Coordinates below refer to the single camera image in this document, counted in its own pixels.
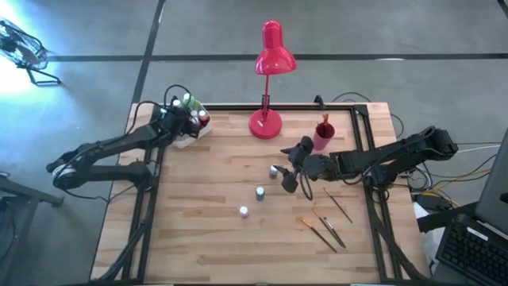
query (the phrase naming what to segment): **gray floor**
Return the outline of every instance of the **gray floor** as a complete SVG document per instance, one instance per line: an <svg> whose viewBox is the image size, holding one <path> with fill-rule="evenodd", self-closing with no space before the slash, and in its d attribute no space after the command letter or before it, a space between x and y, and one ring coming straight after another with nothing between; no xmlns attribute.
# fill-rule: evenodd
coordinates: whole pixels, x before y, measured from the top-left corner
<svg viewBox="0 0 508 286"><path fill-rule="evenodd" d="M142 56L156 4L0 0L0 15L39 36L57 56ZM260 26L271 17L283 23L294 53L508 52L508 20L495 0L167 0L153 54L256 54ZM65 84L35 87L22 70L0 59L0 170L61 195L45 165L79 144L122 132L140 67L134 61L52 62L47 71ZM152 62L141 99L160 101L166 86L181 83L203 102L258 102L263 78L253 68L248 61ZM405 135L435 125L456 142L500 141L508 126L506 74L507 60L299 61L296 71L271 80L271 94L274 102L309 102L317 94L331 100L357 91L389 102L406 125ZM457 154L429 167L458 175L493 153ZM110 185L74 191L108 195ZM482 186L479 180L445 190L469 203ZM68 196L60 209L40 205L13 284L86 281L104 209L101 201Z"/></svg>

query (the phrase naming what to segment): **computer monitor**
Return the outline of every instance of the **computer monitor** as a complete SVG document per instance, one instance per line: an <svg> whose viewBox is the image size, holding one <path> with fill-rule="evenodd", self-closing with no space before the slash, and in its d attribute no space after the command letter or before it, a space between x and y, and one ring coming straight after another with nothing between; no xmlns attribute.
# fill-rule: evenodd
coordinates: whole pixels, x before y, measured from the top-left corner
<svg viewBox="0 0 508 286"><path fill-rule="evenodd" d="M482 221L508 234L508 130L483 187L475 214Z"/></svg>

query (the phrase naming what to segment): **wooden tabletop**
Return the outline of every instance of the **wooden tabletop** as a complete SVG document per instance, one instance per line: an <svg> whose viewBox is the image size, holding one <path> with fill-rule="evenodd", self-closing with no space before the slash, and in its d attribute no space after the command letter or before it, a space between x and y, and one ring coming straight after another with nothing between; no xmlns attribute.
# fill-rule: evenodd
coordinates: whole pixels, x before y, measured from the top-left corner
<svg viewBox="0 0 508 286"><path fill-rule="evenodd" d="M386 103L366 103L375 145L395 141ZM152 107L140 108L137 125L148 122ZM321 153L355 149L348 112L327 111L336 134ZM342 182L311 182L314 201L302 190L289 194L282 177L268 176L272 164L290 166L279 150L312 137L321 111L280 111L281 134L271 140L253 137L251 112L211 111L213 130L185 149L167 148L159 186L145 283L348 283L378 282L363 187ZM362 129L364 148L368 149ZM143 152L121 154L120 163L142 160ZM112 195L128 187L117 182ZM255 190L264 187L264 201ZM323 192L335 196L351 224ZM395 239L425 275L429 271L410 194L390 189L388 205ZM107 208L91 278L101 276L124 248L129 235L135 191L118 196ZM326 216L347 246L341 248L312 212ZM238 208L246 206L242 219ZM334 253L298 216L309 221L338 251ZM385 261L390 267L387 247Z"/></svg>

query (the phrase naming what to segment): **red cup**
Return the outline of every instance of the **red cup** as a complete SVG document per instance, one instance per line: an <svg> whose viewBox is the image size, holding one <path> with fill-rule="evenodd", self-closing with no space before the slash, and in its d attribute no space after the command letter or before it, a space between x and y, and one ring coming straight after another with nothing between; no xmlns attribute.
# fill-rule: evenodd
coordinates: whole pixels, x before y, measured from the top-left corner
<svg viewBox="0 0 508 286"><path fill-rule="evenodd" d="M333 128L331 124L328 123L325 125L324 123L319 123L314 132L314 138L312 139L314 150L323 150L328 142L332 140L333 135L335 135L335 128Z"/></svg>

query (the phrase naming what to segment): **pink cup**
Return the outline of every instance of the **pink cup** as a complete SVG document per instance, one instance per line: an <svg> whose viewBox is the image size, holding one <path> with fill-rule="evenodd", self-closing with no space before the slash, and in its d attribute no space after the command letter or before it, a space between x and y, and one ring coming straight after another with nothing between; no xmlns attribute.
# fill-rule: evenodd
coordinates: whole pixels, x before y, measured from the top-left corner
<svg viewBox="0 0 508 286"><path fill-rule="evenodd" d="M324 129L322 124L323 123L319 123L319 125L317 125L316 131L314 131L314 138L312 139L312 142L314 143L314 150L317 150L317 151L323 150L326 147L326 145L328 144L328 142L330 142L330 140L332 140L333 135L335 135L335 128L333 128L332 125L328 124L326 126L325 136L322 137L318 133L318 129Z"/></svg>

